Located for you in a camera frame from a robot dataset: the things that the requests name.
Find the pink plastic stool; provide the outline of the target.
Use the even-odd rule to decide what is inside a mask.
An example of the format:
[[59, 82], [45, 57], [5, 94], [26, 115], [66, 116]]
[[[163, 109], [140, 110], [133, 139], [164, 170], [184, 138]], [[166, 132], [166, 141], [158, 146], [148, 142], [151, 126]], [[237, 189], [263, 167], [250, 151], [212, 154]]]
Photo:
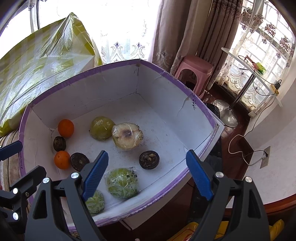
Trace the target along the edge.
[[183, 70], [190, 70], [195, 74], [197, 82], [193, 92], [201, 99], [205, 93], [206, 86], [209, 83], [213, 66], [197, 56], [189, 55], [182, 59], [177, 72], [175, 73], [176, 79], [179, 78]]

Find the yellow-green fruit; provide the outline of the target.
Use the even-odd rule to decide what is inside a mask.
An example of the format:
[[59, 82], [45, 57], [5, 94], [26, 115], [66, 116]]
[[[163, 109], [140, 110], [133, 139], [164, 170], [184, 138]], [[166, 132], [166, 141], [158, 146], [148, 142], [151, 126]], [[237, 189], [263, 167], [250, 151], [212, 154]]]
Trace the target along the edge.
[[106, 116], [95, 117], [90, 125], [89, 133], [91, 137], [98, 141], [103, 141], [112, 136], [114, 121]]

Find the striped towel cushion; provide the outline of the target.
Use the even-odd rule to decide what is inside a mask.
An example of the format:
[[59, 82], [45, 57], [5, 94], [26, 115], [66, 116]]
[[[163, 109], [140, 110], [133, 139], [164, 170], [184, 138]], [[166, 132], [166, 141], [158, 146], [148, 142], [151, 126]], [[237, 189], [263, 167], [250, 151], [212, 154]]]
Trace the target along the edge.
[[[19, 130], [12, 131], [8, 135], [1, 137], [1, 147], [5, 147], [19, 139]], [[19, 156], [13, 156], [1, 161], [1, 186], [8, 191], [10, 187], [21, 178]]]

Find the medium orange tangerine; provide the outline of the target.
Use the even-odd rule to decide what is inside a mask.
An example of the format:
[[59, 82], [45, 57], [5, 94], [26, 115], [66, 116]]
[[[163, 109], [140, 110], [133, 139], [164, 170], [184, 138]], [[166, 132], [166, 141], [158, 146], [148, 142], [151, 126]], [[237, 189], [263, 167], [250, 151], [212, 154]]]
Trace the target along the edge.
[[74, 134], [74, 124], [68, 119], [63, 119], [58, 123], [58, 132], [64, 138], [70, 138]]

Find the small orange tangerine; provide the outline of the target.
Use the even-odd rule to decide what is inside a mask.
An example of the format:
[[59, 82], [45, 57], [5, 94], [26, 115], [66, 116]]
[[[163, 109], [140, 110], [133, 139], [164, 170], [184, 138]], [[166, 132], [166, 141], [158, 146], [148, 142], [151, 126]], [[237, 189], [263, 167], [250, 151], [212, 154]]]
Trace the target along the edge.
[[66, 151], [58, 151], [54, 157], [54, 163], [57, 168], [67, 170], [70, 168], [70, 155]]

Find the pink curtain right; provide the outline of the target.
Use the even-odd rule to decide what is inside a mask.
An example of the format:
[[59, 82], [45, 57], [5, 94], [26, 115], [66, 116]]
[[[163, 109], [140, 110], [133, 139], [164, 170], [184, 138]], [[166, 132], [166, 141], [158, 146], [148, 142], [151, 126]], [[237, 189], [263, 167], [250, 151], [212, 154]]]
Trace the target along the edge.
[[243, 2], [161, 1], [149, 61], [175, 75], [181, 61], [196, 55], [213, 66], [206, 86], [210, 90], [240, 22]]

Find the wall power socket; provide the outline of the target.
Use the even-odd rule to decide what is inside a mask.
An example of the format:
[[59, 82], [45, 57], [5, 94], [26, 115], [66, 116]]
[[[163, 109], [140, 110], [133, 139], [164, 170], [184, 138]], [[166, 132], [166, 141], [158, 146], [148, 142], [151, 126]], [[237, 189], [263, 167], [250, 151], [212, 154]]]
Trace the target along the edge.
[[264, 153], [263, 153], [264, 156], [262, 157], [260, 169], [262, 169], [268, 165], [270, 150], [271, 150], [271, 146], [268, 146], [267, 148], [264, 149]]

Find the purple white cardboard box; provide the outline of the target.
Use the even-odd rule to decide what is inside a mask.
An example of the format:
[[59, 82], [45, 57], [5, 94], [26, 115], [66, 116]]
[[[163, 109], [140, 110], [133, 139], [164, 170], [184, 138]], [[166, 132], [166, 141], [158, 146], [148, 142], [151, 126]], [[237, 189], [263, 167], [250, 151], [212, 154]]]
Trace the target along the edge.
[[73, 168], [54, 164], [53, 140], [63, 119], [74, 124], [69, 154], [109, 157], [98, 185], [105, 208], [97, 226], [137, 214], [189, 179], [186, 153], [205, 160], [224, 125], [190, 89], [144, 60], [102, 65], [36, 97], [23, 114], [18, 138], [21, 175], [43, 166], [53, 181]]

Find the dark mangosteen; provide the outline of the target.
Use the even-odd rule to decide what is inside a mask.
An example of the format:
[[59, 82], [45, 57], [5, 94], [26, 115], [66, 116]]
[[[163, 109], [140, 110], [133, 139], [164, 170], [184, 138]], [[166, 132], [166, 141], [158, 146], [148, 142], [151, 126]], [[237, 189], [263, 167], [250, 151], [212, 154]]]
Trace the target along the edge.
[[86, 164], [90, 163], [90, 161], [82, 153], [73, 153], [70, 156], [70, 163], [74, 170], [80, 172]]
[[145, 151], [140, 154], [139, 164], [145, 170], [152, 170], [159, 164], [159, 154], [155, 151]]
[[66, 150], [66, 140], [62, 136], [56, 136], [53, 141], [53, 149], [56, 152]]

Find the white glass side table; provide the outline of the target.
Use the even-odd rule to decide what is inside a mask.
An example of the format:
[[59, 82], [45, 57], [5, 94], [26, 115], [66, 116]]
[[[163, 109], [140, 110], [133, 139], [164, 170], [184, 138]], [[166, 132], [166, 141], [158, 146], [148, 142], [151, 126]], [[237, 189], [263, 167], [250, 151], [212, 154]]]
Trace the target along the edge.
[[263, 97], [272, 96], [278, 101], [279, 105], [281, 105], [281, 102], [277, 99], [275, 91], [273, 91], [271, 87], [268, 87], [266, 85], [265, 80], [263, 79], [263, 75], [261, 75], [255, 69], [254, 66], [251, 67], [249, 65], [249, 63], [251, 62], [251, 59], [249, 57], [239, 57], [238, 55], [234, 55], [230, 52], [230, 49], [227, 49], [225, 47], [222, 47], [221, 50], [228, 54], [230, 57], [234, 58], [236, 61], [238, 61], [243, 66], [241, 70], [247, 70], [250, 72], [250, 77], [248, 78], [247, 82], [243, 85], [242, 89], [238, 92], [237, 96], [234, 98], [234, 101], [231, 104], [227, 104], [227, 102], [222, 101], [220, 99], [217, 99], [213, 102], [213, 104], [219, 108], [220, 120], [222, 121], [224, 126], [229, 128], [235, 128], [236, 126], [238, 126], [238, 119], [233, 110], [234, 106], [236, 105], [236, 103], [240, 101], [243, 95], [253, 84], [255, 79], [258, 79], [258, 81], [261, 82], [266, 87], [266, 89], [268, 89], [268, 94], [266, 95], [261, 94], [259, 92], [257, 94]]

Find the yellow checkered plastic tablecloth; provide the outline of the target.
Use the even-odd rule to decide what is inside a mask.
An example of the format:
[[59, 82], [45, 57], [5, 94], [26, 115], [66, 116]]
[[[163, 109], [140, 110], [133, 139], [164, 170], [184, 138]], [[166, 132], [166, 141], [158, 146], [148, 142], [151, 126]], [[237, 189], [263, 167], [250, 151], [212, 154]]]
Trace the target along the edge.
[[1, 58], [1, 136], [19, 127], [25, 108], [40, 94], [102, 64], [74, 13], [23, 39]]

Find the floral lace sheer curtain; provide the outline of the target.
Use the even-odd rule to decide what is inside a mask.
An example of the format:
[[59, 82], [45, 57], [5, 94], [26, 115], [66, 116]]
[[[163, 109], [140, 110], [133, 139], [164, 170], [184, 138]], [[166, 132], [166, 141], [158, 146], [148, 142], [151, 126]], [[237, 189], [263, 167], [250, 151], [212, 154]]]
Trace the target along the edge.
[[[295, 35], [281, 13], [269, 1], [242, 1], [242, 14], [238, 29], [231, 45], [234, 55], [247, 55], [256, 64], [264, 66], [265, 83], [284, 79], [290, 69], [295, 52]], [[104, 63], [133, 58], [149, 58], [144, 45], [137, 42], [116, 42], [102, 45]], [[228, 54], [215, 82], [226, 85], [232, 93], [238, 93], [247, 80], [245, 71], [239, 69], [239, 62]], [[255, 82], [243, 95], [242, 103], [249, 110], [255, 110], [265, 103], [266, 87]]]

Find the yellow cut fruit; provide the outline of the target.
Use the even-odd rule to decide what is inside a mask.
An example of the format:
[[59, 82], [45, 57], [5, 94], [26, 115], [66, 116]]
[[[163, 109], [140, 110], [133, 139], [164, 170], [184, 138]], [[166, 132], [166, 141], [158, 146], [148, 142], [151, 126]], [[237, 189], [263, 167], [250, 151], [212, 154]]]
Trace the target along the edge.
[[135, 123], [119, 123], [112, 128], [112, 139], [118, 148], [128, 151], [142, 142], [144, 134]]

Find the green fruit half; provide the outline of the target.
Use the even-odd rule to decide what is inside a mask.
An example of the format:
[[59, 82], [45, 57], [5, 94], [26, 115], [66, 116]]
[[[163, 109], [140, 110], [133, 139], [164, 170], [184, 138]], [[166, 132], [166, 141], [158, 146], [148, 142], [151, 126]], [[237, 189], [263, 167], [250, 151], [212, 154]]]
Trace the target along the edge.
[[103, 194], [96, 190], [94, 195], [85, 202], [91, 215], [101, 213], [105, 208], [105, 200]]

